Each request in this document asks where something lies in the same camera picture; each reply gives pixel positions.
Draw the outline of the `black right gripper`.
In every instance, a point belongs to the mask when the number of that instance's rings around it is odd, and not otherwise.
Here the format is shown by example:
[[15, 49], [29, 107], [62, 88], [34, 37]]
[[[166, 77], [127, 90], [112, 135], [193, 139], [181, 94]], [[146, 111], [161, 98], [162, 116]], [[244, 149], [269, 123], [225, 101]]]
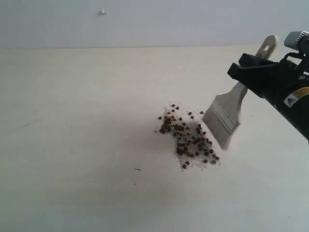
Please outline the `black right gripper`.
[[272, 105], [309, 138], [309, 56], [291, 52], [279, 62], [243, 53], [227, 74]]

